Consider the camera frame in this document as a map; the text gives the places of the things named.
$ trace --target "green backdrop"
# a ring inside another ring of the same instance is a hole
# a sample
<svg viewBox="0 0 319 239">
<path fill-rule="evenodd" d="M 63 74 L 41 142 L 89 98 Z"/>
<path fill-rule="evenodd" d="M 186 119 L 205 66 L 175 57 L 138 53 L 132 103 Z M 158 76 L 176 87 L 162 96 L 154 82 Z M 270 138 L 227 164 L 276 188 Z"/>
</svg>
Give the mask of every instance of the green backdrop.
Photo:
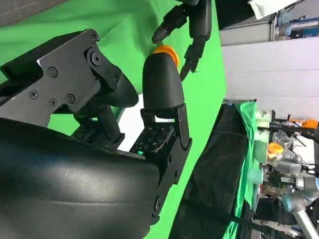
<svg viewBox="0 0 319 239">
<path fill-rule="evenodd" d="M 176 4 L 178 2 L 174 0 L 69 0 L 23 22 L 0 28 L 0 65 L 54 36 L 93 28 L 101 37 L 99 47 L 102 53 L 122 69 L 141 93 L 144 60 L 155 48 L 151 42 L 152 34 L 163 16 Z M 204 150 L 225 95 L 214 2 L 212 29 L 197 72 L 189 74 L 183 82 L 193 146 L 179 184 L 171 188 L 160 221 L 151 227 L 148 239 L 168 237 L 187 181 Z M 183 65 L 183 56 L 191 44 L 188 24 L 175 30 L 164 44 L 176 50 Z M 4 80 L 5 77 L 0 75 L 0 82 Z M 76 127 L 72 116 L 57 115 L 51 118 L 50 128 L 65 134 L 71 134 Z"/>
</svg>

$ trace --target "green cloth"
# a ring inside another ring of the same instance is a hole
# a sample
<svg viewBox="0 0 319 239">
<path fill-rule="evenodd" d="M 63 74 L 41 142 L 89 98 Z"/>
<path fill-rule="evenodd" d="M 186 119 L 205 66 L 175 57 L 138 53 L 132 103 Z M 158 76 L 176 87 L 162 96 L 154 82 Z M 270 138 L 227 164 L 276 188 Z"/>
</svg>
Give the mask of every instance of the green cloth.
<svg viewBox="0 0 319 239">
<path fill-rule="evenodd" d="M 143 64 L 155 48 L 152 34 L 176 4 L 174 0 L 69 0 L 19 24 L 0 28 L 0 65 L 55 36 L 92 28 L 101 37 L 98 45 L 102 53 L 122 69 L 141 93 Z M 204 150 L 226 92 L 214 5 L 212 12 L 213 31 L 197 73 L 189 74 L 183 82 L 193 145 L 179 184 L 172 186 L 160 221 L 151 227 L 148 239 L 168 238 L 184 189 Z M 184 64 L 184 54 L 191 44 L 188 24 L 175 30 L 164 44 L 172 46 Z M 72 116 L 51 118 L 50 128 L 65 134 L 71 134 L 76 127 Z"/>
<path fill-rule="evenodd" d="M 240 217 L 244 200 L 249 203 L 250 207 L 252 206 L 254 183 L 249 181 L 249 172 L 251 169 L 259 168 L 259 162 L 253 157 L 254 137 L 255 132 L 257 131 L 257 121 L 255 118 L 257 104 L 255 102 L 246 102 L 242 104 L 235 104 L 235 107 L 243 119 L 247 137 L 249 139 L 245 160 L 241 169 L 234 207 L 234 215 Z M 235 239 L 237 228 L 237 223 L 230 222 L 223 239 Z"/>
</svg>

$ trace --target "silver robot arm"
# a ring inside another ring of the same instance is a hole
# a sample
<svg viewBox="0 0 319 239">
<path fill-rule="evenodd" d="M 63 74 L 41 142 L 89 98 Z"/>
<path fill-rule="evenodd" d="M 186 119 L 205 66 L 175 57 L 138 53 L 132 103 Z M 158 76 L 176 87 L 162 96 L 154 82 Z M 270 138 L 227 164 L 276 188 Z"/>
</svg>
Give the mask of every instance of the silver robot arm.
<svg viewBox="0 0 319 239">
<path fill-rule="evenodd" d="M 295 216 L 307 239 L 319 239 L 319 235 L 306 213 L 306 206 L 309 206 L 317 198 L 319 198 L 319 178 L 316 177 L 304 177 L 303 190 L 282 197 L 284 208 Z"/>
</svg>

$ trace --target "orange object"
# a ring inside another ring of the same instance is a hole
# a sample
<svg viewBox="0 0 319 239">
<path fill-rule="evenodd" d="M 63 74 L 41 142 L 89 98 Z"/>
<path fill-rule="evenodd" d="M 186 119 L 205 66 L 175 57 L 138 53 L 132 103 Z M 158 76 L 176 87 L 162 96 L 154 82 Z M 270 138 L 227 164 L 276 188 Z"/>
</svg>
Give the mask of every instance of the orange object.
<svg viewBox="0 0 319 239">
<path fill-rule="evenodd" d="M 309 119 L 306 122 L 303 123 L 304 128 L 317 128 L 318 126 L 318 121 L 315 119 Z"/>
<path fill-rule="evenodd" d="M 168 46 L 168 45 L 158 46 L 155 49 L 154 53 L 160 53 L 160 52 L 168 53 L 173 58 L 173 61 L 175 62 L 176 67 L 179 66 L 178 54 L 175 52 L 175 50 L 171 46 Z"/>
<path fill-rule="evenodd" d="M 268 145 L 268 153 L 282 153 L 284 152 L 284 148 L 277 143 L 270 143 Z"/>
</svg>

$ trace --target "equipment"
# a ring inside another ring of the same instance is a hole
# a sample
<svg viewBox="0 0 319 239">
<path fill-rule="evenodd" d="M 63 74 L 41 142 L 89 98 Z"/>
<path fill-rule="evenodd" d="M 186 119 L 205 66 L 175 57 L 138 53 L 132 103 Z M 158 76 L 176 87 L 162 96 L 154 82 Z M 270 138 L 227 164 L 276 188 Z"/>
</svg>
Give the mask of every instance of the equipment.
<svg viewBox="0 0 319 239">
<path fill-rule="evenodd" d="M 202 57 L 206 41 L 209 40 L 212 28 L 211 0 L 178 0 L 183 4 L 175 6 L 164 16 L 163 23 L 155 31 L 152 42 L 158 44 L 169 36 L 174 29 L 181 28 L 189 17 L 189 35 L 193 43 L 189 45 L 186 62 L 180 72 L 183 81 L 189 71 L 193 73 Z"/>
<path fill-rule="evenodd" d="M 275 187 L 278 185 L 290 186 L 290 194 L 286 190 L 287 194 L 282 196 L 284 208 L 294 215 L 307 239 L 319 239 L 319 235 L 306 213 L 306 206 L 319 198 L 319 178 L 299 176 L 302 171 L 306 173 L 310 171 L 308 166 L 302 165 L 300 155 L 282 155 L 273 161 L 276 162 L 272 165 L 273 170 L 277 173 L 270 174 L 269 183 Z"/>
<path fill-rule="evenodd" d="M 98 41 L 91 29 L 55 37 L 0 68 L 1 237 L 140 239 L 179 181 L 192 139 L 173 59 L 146 59 L 145 129 L 122 152 L 110 106 L 138 95 Z M 80 127 L 71 137 L 47 129 L 51 114 L 74 114 Z"/>
</svg>

